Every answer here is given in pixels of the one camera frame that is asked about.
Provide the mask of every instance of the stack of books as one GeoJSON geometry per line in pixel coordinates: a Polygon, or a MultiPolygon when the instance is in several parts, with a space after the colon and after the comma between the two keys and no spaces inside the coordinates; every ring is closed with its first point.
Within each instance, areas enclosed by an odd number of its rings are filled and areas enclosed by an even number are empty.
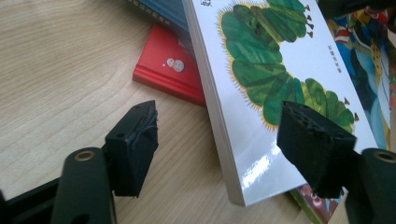
{"type": "Polygon", "coordinates": [[[283,100],[356,135],[358,152],[390,148],[396,74],[387,37],[367,35],[383,33],[386,14],[325,21],[315,0],[128,1],[157,22],[133,80],[207,107],[232,203],[288,191],[327,223],[340,202],[317,197],[277,147],[283,100]]]}

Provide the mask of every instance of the wood grain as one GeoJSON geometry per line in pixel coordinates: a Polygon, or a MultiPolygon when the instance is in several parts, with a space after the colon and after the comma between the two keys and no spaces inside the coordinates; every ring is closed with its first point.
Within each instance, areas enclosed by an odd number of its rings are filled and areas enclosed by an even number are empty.
{"type": "Polygon", "coordinates": [[[132,82],[151,20],[124,1],[0,1],[0,189],[7,199],[101,147],[133,105],[155,100],[159,142],[119,223],[309,223],[289,194],[230,204],[204,108],[132,82]]]}

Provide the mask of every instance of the light wood surface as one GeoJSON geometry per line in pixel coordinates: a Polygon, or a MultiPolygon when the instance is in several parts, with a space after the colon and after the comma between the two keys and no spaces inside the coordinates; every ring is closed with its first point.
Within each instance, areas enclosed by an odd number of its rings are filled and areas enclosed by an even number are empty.
{"type": "Polygon", "coordinates": [[[206,110],[131,80],[151,25],[122,0],[0,1],[5,197],[58,177],[68,154],[155,100],[160,146],[140,197],[115,198],[119,223],[309,223],[289,194],[229,203],[206,110]]]}

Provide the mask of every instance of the brass rivet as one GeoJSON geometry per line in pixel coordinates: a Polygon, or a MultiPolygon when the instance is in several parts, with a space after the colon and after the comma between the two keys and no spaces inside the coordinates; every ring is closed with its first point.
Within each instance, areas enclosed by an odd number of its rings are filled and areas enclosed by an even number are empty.
{"type": "Polygon", "coordinates": [[[88,161],[95,156],[93,151],[82,151],[75,156],[76,161],[88,161]]]}
{"type": "Polygon", "coordinates": [[[381,161],[396,163],[396,156],[394,154],[388,153],[387,151],[376,151],[374,155],[381,161]]]}

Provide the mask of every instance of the green caterpillar illustration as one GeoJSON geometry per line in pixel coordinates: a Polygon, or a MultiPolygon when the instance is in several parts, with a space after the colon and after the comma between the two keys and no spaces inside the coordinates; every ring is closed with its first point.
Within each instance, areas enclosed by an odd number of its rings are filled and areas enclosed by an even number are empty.
{"type": "Polygon", "coordinates": [[[279,124],[281,103],[285,100],[308,105],[352,133],[355,117],[313,78],[304,82],[293,77],[282,63],[279,44],[294,42],[306,34],[311,18],[309,7],[298,0],[268,0],[269,7],[234,5],[220,12],[219,28],[224,47],[230,54],[230,71],[254,107],[262,111],[271,129],[279,124]]]}

